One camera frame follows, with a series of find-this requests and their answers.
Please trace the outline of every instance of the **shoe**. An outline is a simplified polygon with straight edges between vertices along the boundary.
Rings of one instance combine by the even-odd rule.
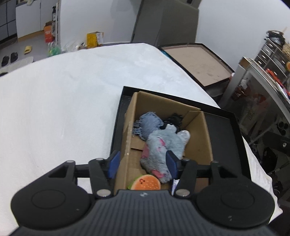
[[[6,75],[6,74],[8,74],[8,72],[0,73],[0,77],[3,76],[3,75]]]
[[[9,62],[9,57],[8,56],[4,56],[3,57],[3,60],[2,60],[2,63],[1,63],[1,66],[6,66]]]
[[[24,50],[24,54],[30,53],[32,50],[32,46],[26,46]]]
[[[15,62],[17,59],[18,59],[18,53],[17,52],[11,53],[10,63]]]

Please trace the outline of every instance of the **cardboard box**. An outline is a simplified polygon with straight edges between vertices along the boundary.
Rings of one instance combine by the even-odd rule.
[[[52,21],[49,21],[45,24],[43,28],[44,35],[45,35],[45,42],[50,43],[54,41],[54,37],[52,35]]]
[[[95,48],[97,46],[103,45],[103,36],[104,33],[97,31],[87,34],[87,47]]]
[[[133,94],[125,114],[123,137],[121,145],[121,161],[115,180],[115,193],[126,189],[135,178],[146,174],[140,165],[140,158],[145,142],[138,136],[132,136],[134,121],[146,112],[153,111],[161,119],[166,119],[173,113],[182,115],[181,129],[191,134],[184,155],[201,165],[209,165],[213,160],[209,132],[204,113],[192,107],[171,99],[146,93],[143,91]],[[197,179],[195,192],[208,185],[207,179]],[[169,189],[169,184],[162,184],[161,189]]]

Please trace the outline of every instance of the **yellow box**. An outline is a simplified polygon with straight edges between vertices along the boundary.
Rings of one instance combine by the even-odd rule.
[[[87,34],[87,46],[88,48],[95,48],[103,44],[103,32],[92,32]]]

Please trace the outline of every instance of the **yellow slipper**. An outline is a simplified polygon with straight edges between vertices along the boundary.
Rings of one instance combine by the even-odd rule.
[[[30,53],[32,51],[32,46],[26,46],[24,50],[24,54]]]

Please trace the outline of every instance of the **floor mat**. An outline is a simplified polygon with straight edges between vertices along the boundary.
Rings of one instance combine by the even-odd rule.
[[[33,62],[33,57],[26,57],[22,60],[19,60],[17,62],[14,62],[12,64],[9,64],[8,66],[4,66],[0,69],[0,73],[4,73],[4,72],[11,72],[14,71],[18,68],[21,68],[23,66],[26,66],[28,64],[31,64]]]

